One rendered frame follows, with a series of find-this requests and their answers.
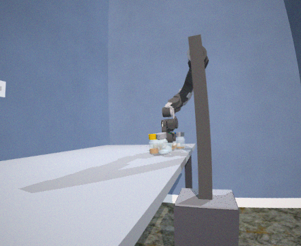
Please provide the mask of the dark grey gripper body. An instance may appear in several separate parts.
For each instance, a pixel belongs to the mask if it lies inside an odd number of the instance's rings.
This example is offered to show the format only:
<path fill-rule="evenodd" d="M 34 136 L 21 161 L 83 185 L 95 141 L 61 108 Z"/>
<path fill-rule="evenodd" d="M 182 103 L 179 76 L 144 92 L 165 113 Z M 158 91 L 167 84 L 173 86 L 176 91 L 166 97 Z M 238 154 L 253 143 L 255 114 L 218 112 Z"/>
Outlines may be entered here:
<path fill-rule="evenodd" d="M 169 129 L 170 131 L 174 131 L 175 127 L 178 128 L 178 120 L 175 116 L 174 108 L 172 108 L 173 113 L 173 119 L 165 119 L 161 120 L 161 126 L 166 126 L 166 129 Z"/>

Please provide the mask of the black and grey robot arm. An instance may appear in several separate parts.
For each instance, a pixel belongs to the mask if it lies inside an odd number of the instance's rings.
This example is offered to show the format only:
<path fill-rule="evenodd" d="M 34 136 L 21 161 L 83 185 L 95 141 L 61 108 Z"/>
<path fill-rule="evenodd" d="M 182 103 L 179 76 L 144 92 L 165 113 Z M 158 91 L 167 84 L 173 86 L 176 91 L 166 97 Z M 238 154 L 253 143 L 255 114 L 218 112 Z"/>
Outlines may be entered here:
<path fill-rule="evenodd" d="M 209 59 L 207 56 L 207 51 L 204 47 L 202 47 L 203 54 L 204 54 L 204 62 L 205 62 L 205 68 L 208 65 Z M 192 85 L 192 70 L 191 70 L 191 61 L 190 61 L 190 49 L 187 51 L 188 56 L 188 66 L 189 71 L 186 75 L 185 82 L 183 85 L 183 88 L 180 88 L 179 92 L 171 99 L 168 100 L 168 103 L 162 108 L 162 116 L 171 118 L 173 117 L 172 108 L 175 109 L 175 113 L 181 110 L 181 107 L 183 107 L 191 98 L 192 92 L 193 92 L 193 85 Z M 190 94 L 191 93 L 191 94 Z"/>

